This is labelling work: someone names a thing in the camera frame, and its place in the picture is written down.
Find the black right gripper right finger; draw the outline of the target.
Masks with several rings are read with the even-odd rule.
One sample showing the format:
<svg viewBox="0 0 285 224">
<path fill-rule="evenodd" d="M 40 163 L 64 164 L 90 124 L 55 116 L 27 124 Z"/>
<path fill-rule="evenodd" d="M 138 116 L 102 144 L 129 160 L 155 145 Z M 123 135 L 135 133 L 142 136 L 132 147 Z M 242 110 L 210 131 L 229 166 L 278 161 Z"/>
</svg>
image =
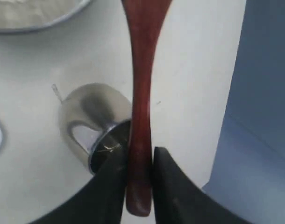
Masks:
<svg viewBox="0 0 285 224">
<path fill-rule="evenodd" d="M 154 149 L 152 185 L 158 224 L 247 223 L 199 189 L 164 147 Z"/>
</svg>

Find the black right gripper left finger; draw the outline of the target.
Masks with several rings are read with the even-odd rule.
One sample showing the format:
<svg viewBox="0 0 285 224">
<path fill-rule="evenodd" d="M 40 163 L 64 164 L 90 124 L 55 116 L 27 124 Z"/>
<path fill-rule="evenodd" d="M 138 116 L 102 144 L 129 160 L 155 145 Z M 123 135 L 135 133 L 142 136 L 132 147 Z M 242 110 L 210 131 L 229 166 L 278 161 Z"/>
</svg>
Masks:
<svg viewBox="0 0 285 224">
<path fill-rule="evenodd" d="M 111 153 L 76 195 L 34 224 L 119 224 L 127 174 L 127 154 Z"/>
</svg>

